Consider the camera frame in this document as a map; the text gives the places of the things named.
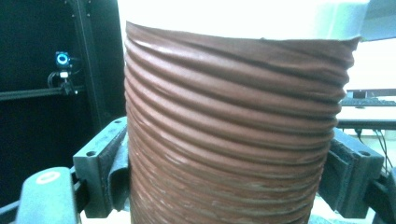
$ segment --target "camera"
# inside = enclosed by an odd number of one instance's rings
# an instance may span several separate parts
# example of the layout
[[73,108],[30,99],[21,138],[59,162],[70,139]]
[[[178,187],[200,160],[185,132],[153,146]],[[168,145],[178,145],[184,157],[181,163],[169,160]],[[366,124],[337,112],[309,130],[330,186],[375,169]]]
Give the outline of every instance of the camera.
[[56,65],[61,70],[70,69],[70,57],[67,52],[57,51],[55,53]]

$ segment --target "keyboard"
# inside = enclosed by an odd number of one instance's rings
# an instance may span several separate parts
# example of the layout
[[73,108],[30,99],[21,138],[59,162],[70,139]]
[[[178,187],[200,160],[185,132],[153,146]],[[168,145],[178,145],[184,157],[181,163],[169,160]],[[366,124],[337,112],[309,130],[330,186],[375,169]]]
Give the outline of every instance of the keyboard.
[[364,106],[396,106],[396,102],[391,100],[379,100],[377,98],[344,98],[341,101],[341,106],[356,106],[356,107],[364,107]]

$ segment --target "brown ribbed cylinder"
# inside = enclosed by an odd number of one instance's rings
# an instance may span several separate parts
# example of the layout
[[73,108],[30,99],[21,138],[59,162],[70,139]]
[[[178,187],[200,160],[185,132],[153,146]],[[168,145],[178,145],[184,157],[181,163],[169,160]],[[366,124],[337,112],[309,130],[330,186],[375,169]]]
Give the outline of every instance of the brown ribbed cylinder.
[[127,35],[134,224],[305,223],[358,39]]

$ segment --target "computer monitor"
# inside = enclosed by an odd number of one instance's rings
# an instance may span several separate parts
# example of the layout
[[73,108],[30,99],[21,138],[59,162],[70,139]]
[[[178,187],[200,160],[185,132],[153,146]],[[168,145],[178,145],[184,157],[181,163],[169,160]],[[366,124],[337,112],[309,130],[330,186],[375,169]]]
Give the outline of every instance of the computer monitor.
[[396,96],[396,38],[360,42],[353,56],[355,64],[347,71],[350,80],[345,85],[348,97]]

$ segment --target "desk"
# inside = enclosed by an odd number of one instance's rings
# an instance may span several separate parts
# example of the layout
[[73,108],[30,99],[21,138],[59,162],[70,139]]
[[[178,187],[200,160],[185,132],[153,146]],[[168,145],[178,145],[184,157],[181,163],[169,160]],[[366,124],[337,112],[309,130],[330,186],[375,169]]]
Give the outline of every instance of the desk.
[[396,106],[343,106],[337,119],[340,129],[396,130]]

